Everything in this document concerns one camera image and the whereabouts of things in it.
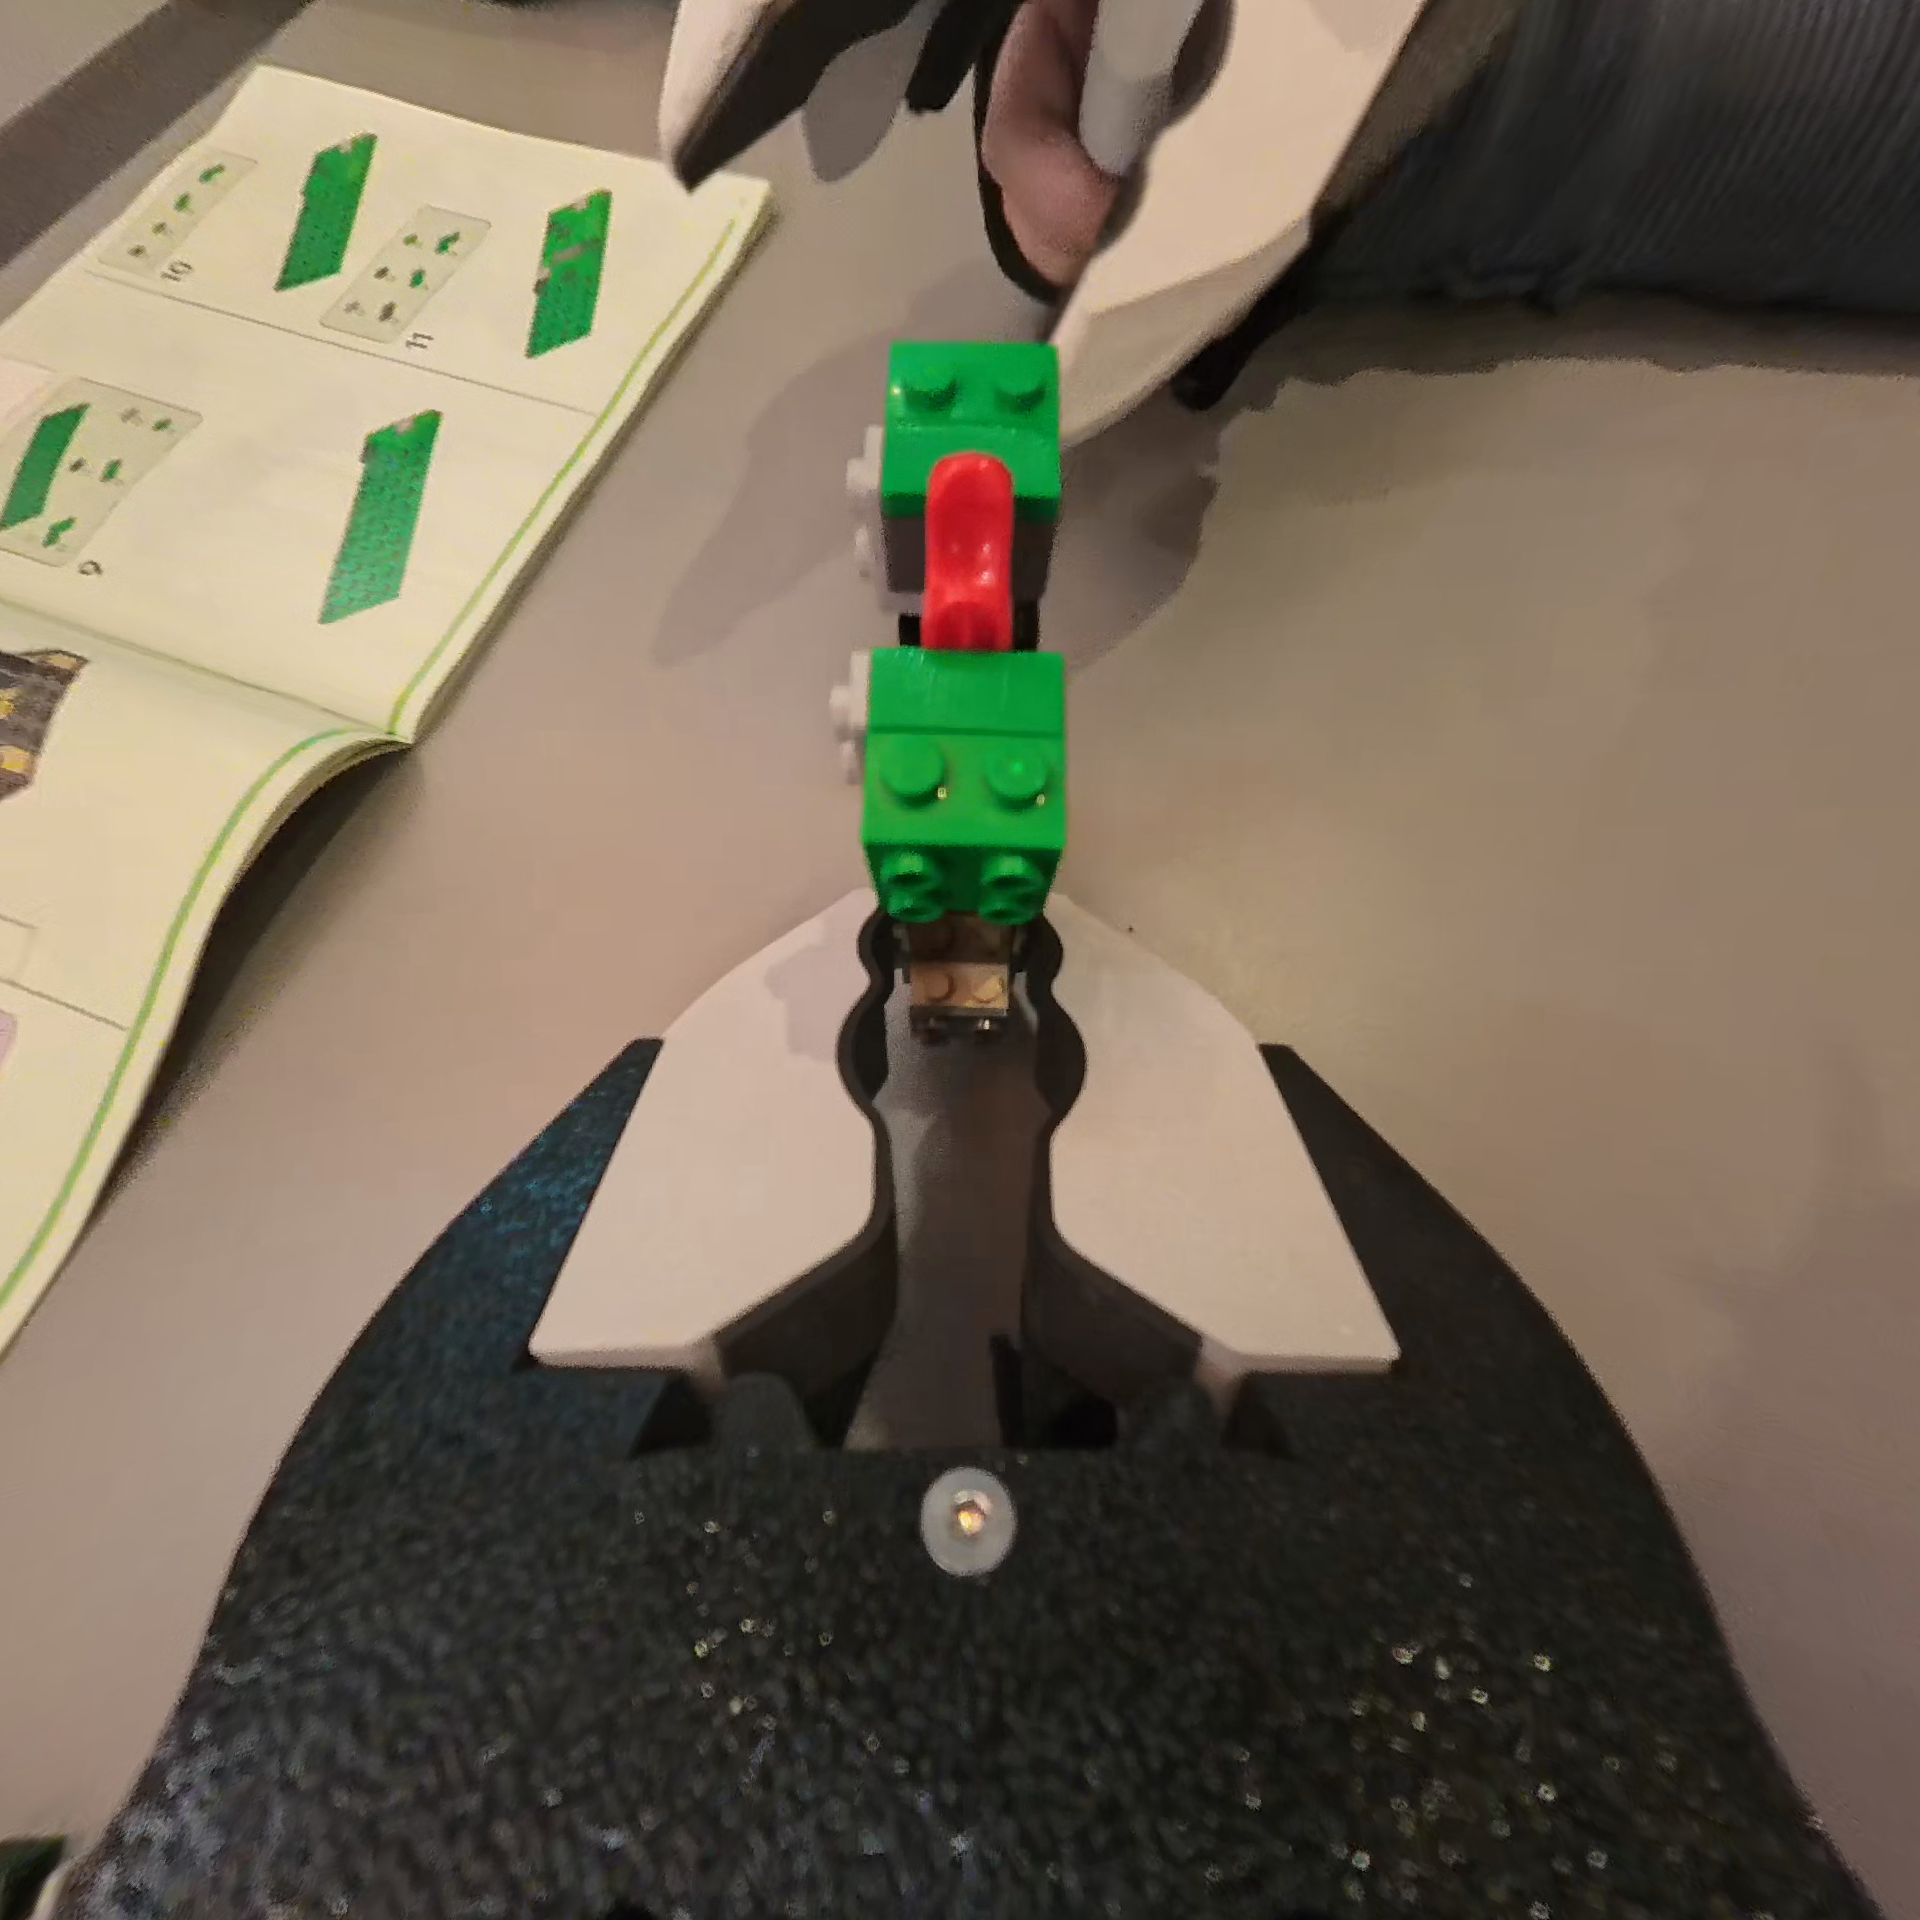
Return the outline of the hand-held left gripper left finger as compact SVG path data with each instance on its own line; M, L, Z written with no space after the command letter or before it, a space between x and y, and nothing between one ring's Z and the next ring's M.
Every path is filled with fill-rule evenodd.
M536 1322L538 1364L722 1373L722 1340L865 1228L879 1141L837 1044L873 984L873 911L852 888L671 1021Z

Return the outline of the brick instruction booklet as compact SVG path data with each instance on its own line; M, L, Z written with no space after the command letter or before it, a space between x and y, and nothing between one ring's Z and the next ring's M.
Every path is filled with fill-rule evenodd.
M264 64L4 323L4 1346L255 855L417 742L769 212Z

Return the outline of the person's right hand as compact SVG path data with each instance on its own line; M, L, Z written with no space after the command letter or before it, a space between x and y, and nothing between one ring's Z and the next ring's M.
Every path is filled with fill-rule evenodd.
M1099 4L1021 4L975 90L989 242L1042 303L1081 278L1122 191L1079 138L1094 16Z

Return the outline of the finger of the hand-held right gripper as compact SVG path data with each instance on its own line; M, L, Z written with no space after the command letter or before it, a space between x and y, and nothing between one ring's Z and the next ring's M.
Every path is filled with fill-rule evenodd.
M1172 111L1122 182L1112 222L1051 344L1062 435L1136 412L1286 271L1419 4L1206 4Z
M704 184L787 120L833 182L961 73L957 4L680 4L659 87L659 159Z

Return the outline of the toy brick assembly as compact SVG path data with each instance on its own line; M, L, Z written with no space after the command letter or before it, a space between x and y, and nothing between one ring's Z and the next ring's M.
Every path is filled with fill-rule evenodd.
M902 341L848 461L852 558L894 622L833 693L861 849L909 1028L1010 1022L1067 849L1067 672L1042 652L1062 529L1062 360L1047 344Z

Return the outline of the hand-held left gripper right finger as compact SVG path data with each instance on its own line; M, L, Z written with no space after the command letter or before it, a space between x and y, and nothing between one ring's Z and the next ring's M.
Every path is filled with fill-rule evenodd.
M1401 1346L1254 1035L1071 899L1031 958L1033 1346L1067 1373L1381 1373Z

